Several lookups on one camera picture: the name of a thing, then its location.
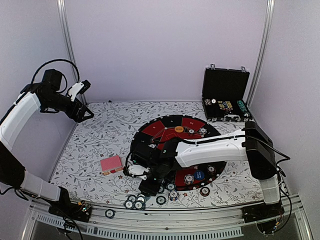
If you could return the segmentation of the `green chip front cluster top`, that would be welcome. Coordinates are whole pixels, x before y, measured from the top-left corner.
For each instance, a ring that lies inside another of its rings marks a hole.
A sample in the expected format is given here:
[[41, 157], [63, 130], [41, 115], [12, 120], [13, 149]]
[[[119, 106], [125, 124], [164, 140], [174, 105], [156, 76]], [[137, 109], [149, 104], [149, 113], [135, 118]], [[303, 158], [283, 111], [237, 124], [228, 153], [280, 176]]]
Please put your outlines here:
[[146, 202], [146, 197], [143, 194], [139, 194], [137, 196], [136, 200], [145, 203]]

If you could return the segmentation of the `green chip cluster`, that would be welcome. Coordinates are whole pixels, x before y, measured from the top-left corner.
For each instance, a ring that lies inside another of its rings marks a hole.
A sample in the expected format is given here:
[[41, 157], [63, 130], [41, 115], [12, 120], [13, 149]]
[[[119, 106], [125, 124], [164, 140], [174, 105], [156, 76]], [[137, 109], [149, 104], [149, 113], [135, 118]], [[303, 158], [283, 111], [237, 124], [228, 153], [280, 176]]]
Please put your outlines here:
[[145, 203], [146, 202], [146, 197], [143, 194], [139, 194], [137, 196], [136, 200]]
[[145, 203], [143, 201], [137, 200], [134, 202], [134, 208], [136, 210], [144, 210], [145, 209]]

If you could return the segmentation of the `blue chip stack seat four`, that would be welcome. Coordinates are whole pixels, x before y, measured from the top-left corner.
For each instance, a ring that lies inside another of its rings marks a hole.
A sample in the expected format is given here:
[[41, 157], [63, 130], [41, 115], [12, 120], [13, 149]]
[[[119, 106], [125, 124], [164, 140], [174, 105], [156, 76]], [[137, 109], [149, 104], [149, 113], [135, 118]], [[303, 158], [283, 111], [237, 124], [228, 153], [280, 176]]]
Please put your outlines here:
[[190, 185], [192, 185], [192, 184], [194, 183], [195, 177], [194, 177], [194, 175], [192, 175], [192, 174], [186, 174], [186, 175], [184, 176], [183, 181], [184, 181], [184, 184], [185, 184], [185, 185], [190, 186]]

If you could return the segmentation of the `blue small blind button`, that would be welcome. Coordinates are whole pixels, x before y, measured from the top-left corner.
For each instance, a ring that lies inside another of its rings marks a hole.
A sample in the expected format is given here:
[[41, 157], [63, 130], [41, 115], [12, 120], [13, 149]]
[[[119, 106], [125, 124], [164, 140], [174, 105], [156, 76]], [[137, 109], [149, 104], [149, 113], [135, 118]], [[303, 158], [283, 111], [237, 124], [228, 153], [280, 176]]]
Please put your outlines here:
[[201, 170], [197, 170], [193, 176], [197, 181], [201, 181], [205, 178], [205, 173]]

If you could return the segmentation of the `brown 100 poker chip stack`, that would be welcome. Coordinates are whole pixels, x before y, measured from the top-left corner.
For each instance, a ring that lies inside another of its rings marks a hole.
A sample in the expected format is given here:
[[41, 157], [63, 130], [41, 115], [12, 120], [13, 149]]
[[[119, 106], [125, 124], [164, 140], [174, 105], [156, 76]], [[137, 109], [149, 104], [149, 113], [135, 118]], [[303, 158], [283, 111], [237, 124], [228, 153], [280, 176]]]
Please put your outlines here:
[[210, 189], [208, 187], [202, 187], [199, 192], [203, 197], [210, 195]]

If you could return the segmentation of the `brown chip stack seat three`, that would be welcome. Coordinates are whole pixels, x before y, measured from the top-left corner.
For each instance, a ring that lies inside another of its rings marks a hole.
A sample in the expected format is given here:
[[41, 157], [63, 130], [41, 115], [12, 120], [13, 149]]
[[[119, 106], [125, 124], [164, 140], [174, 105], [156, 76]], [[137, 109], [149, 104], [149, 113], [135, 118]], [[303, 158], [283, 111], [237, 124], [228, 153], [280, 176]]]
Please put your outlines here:
[[214, 176], [217, 173], [216, 168], [213, 165], [207, 166], [207, 174], [210, 176]]

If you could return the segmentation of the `orange big blind button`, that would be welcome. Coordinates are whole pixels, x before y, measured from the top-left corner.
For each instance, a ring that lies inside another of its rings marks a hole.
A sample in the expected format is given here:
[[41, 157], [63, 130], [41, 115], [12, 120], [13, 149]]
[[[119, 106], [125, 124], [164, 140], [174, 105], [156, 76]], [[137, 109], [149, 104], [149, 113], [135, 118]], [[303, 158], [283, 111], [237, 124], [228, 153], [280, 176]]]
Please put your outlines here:
[[176, 126], [174, 128], [174, 130], [177, 132], [177, 133], [182, 133], [184, 131], [184, 127], [183, 126]]

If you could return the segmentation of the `blue chip stack seat one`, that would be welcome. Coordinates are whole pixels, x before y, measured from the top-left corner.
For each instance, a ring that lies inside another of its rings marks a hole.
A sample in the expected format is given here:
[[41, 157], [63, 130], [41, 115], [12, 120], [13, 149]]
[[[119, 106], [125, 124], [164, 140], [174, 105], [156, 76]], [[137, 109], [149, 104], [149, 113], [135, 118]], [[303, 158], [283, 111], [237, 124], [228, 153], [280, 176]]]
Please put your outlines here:
[[204, 136], [204, 135], [207, 133], [207, 129], [204, 128], [204, 127], [201, 127], [201, 128], [198, 130], [198, 132], [199, 132], [200, 135], [203, 135], [203, 136]]

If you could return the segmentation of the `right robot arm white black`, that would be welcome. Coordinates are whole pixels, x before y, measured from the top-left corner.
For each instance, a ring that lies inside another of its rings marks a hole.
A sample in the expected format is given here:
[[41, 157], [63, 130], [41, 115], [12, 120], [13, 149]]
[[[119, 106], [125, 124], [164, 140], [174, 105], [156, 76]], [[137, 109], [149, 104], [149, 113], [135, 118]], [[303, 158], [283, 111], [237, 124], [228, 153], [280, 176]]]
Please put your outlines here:
[[137, 132], [126, 158], [132, 161], [132, 165], [125, 165], [128, 175], [142, 179], [142, 192], [156, 195], [161, 181], [175, 170], [216, 162], [247, 161], [251, 176], [258, 180], [262, 190], [264, 203], [258, 213], [262, 218], [269, 218], [278, 210], [281, 168], [275, 155], [282, 156], [283, 161], [290, 157], [275, 149], [273, 141], [255, 122], [248, 121], [244, 128], [224, 135], [212, 135], [203, 125], [182, 130], [178, 126], [172, 130], [164, 128], [162, 136], [156, 133], [157, 128], [150, 124]]

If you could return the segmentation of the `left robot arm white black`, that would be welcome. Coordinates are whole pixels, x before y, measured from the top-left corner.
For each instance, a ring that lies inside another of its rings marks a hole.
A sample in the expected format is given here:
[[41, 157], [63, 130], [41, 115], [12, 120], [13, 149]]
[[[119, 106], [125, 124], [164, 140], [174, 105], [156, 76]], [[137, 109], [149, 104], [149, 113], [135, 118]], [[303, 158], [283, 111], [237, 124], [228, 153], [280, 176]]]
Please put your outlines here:
[[63, 77], [60, 71], [47, 69], [41, 82], [31, 82], [24, 87], [1, 119], [0, 181], [31, 197], [48, 201], [63, 217], [70, 217], [75, 210], [69, 192], [36, 176], [24, 166], [26, 160], [18, 159], [26, 151], [27, 160], [38, 164], [39, 157], [45, 155], [40, 142], [45, 139], [46, 131], [36, 130], [34, 123], [40, 113], [63, 112], [76, 123], [93, 118], [93, 112], [77, 99], [77, 95], [90, 88], [90, 82], [79, 81], [62, 94]]

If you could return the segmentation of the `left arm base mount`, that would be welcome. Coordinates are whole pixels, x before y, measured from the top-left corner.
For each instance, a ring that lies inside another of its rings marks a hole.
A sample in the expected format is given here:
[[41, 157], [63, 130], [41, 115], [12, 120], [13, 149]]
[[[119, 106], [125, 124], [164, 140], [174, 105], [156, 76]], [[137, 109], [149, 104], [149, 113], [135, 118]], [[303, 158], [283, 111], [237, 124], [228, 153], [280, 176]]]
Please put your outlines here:
[[92, 214], [92, 205], [89, 203], [73, 203], [70, 201], [50, 201], [46, 200], [50, 204], [48, 212], [52, 215], [59, 217], [71, 217], [74, 221], [80, 221], [88, 223]]

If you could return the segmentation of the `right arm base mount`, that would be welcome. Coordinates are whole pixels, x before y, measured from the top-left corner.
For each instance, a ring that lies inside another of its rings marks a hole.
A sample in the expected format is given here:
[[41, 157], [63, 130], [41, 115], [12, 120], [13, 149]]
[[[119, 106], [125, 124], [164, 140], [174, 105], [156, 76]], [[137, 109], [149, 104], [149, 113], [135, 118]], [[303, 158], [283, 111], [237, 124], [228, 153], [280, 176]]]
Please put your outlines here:
[[279, 229], [285, 210], [282, 202], [279, 201], [275, 204], [260, 203], [245, 206], [241, 212], [245, 223], [255, 222], [260, 233], [271, 235]]

